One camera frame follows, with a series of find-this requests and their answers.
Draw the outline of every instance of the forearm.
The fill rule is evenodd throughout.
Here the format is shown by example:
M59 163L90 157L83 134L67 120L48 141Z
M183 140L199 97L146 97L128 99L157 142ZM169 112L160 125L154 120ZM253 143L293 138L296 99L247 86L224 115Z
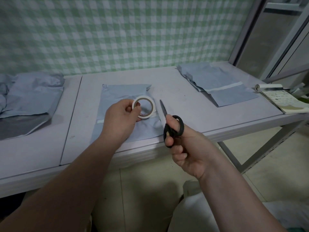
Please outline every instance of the forearm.
M117 149L110 143L99 142L96 140L55 179L25 201L0 224L0 230L83 231Z
M227 158L217 148L211 155L199 182L220 231L286 231Z

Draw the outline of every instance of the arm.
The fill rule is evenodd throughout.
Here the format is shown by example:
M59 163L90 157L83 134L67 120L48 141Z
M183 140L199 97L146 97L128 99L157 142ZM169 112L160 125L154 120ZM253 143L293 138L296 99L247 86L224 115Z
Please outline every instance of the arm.
M0 231L83 231L115 151L139 121L124 99L107 111L101 135L72 164L0 223Z
M179 130L179 122L171 115L166 116L166 122ZM180 138L166 138L167 146L173 143L173 160L199 180L221 232L286 232L237 169L203 134L185 125Z

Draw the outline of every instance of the table leg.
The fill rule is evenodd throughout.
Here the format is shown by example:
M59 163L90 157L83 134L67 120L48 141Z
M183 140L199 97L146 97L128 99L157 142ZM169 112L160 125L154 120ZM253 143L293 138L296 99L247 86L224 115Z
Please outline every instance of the table leg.
M240 164L236 157L232 154L229 148L223 143L218 142L219 146L226 153L231 162L235 165L238 171L243 174L257 164L261 159L272 152L276 147L288 139L293 133L295 133L300 127L302 127L307 121L297 121L291 124L282 126L279 132L277 132L268 142L264 144L257 152L253 154L245 163Z

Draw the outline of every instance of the green checkered curtain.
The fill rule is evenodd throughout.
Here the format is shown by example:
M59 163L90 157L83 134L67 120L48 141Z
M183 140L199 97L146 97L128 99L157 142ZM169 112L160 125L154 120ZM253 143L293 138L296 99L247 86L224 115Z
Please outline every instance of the green checkered curtain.
M226 61L253 0L1 0L0 72Z

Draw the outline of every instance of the tile grout line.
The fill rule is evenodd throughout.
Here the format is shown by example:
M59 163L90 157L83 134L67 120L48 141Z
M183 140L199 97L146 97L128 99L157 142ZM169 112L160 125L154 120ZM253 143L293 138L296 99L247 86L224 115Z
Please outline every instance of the tile grout line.
M126 231L127 231L127 228L126 228L125 205L124 205L124 203L123 203L121 169L119 169L119 175L120 175L120 187L121 187L121 198L122 198L123 221L124 221L124 223L125 223L125 232L126 232Z
M249 181L252 183L252 185L257 189L257 191L260 193L260 195L263 197L263 199L265 200L265 202L267 202L267 200L265 199L265 197L262 195L262 193L259 191L259 189L255 186L255 184L253 184L253 182L251 181L251 179L248 177L248 175L246 173L244 173L246 175L246 177L249 179Z

